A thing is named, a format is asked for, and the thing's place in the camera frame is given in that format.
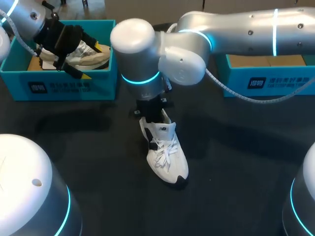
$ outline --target blue box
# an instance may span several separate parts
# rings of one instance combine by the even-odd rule
[[[110,46],[114,20],[62,21],[80,25],[100,44]],[[15,101],[114,100],[117,63],[111,49],[108,69],[85,70],[91,80],[74,79],[64,71],[27,71],[32,55],[14,38],[11,52],[0,67],[1,77]]]
[[[233,67],[229,55],[216,56],[218,79],[243,96],[287,95],[315,76],[315,56],[301,57],[304,65]],[[314,95],[315,83],[298,93]],[[225,97],[233,97],[224,91]]]

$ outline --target white shoelace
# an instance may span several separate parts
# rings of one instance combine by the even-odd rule
[[[173,137],[170,142],[158,139],[154,139],[154,141],[158,146],[157,157],[155,159],[156,166],[163,168],[165,165],[167,165],[167,171],[169,171],[169,168],[171,166],[170,155],[178,151],[177,141],[175,140],[175,137]]]

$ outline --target white cable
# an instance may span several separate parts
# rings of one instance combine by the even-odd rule
[[[167,30],[167,33],[171,32],[176,26],[177,26],[176,23],[172,24],[171,27]],[[283,101],[288,100],[289,98],[293,97],[294,95],[298,94],[302,90],[306,89],[306,87],[311,85],[313,82],[315,82],[315,77],[313,77],[306,84],[304,84],[303,86],[297,88],[295,91],[293,91],[292,93],[290,93],[290,94],[288,94],[286,96],[282,96],[282,97],[275,98],[275,99],[270,99],[270,100],[256,100],[256,99],[252,99],[252,98],[240,95],[239,93],[229,89],[227,86],[225,86],[223,83],[221,83],[213,74],[211,74],[211,72],[208,69],[206,69],[206,74],[209,75],[209,77],[216,83],[216,85],[220,86],[225,91],[231,93],[235,97],[238,97],[238,98],[240,98],[240,99],[242,99],[244,101],[255,103],[255,104],[271,104],[271,103],[283,102]]]
[[[22,45],[22,47],[25,48],[29,53],[31,53],[33,56],[36,57],[37,53],[31,47],[29,47],[23,41],[23,39],[20,37],[20,34],[19,34],[18,30],[16,29],[16,26],[13,23],[13,21],[11,20],[11,18],[4,11],[2,11],[1,9],[0,9],[0,15],[3,16],[6,19],[6,21],[8,21],[8,23],[10,24],[10,26],[11,26],[13,32],[14,32],[14,35],[15,35],[16,39]]]
[[[171,33],[172,30],[173,30],[176,26],[177,26],[177,23],[172,24],[172,25],[168,28],[167,33]]]

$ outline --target dark table surface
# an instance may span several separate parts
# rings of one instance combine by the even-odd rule
[[[135,102],[14,102],[0,82],[0,133],[50,156],[77,199],[84,236],[278,236],[282,204],[315,141],[315,97],[274,105],[223,98],[208,78],[173,86],[167,109],[189,184],[164,185],[146,162]]]

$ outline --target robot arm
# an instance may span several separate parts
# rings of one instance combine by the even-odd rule
[[[190,12],[177,32],[199,32],[211,54],[244,56],[315,53],[315,8],[287,8],[229,15]]]
[[[9,53],[10,39],[5,30],[0,27],[0,63],[9,55]]]
[[[46,9],[51,10],[51,19],[46,18]],[[42,5],[34,2],[34,0],[0,1],[0,10],[11,18],[18,34],[23,39],[32,40],[40,46],[36,51],[38,56],[42,48],[45,48],[56,55],[54,67],[57,70],[64,70],[77,79],[90,79],[90,77],[81,71],[68,65],[65,59],[68,54],[76,50],[81,40],[86,42],[95,51],[101,52],[97,40],[87,35],[80,26],[66,26],[61,23],[57,13],[53,12],[53,9],[54,7],[46,1],[43,1]],[[0,17],[2,26],[5,26],[6,21],[5,18]]]
[[[173,33],[154,33],[149,23],[130,19],[114,28],[111,42],[123,78],[143,100],[135,85],[145,82],[146,90],[155,96],[157,91],[150,89],[149,79],[158,72],[178,84],[192,85],[203,78],[210,54],[314,55],[314,38],[315,8],[303,7],[227,15],[189,12]],[[127,52],[123,47],[135,50]]]

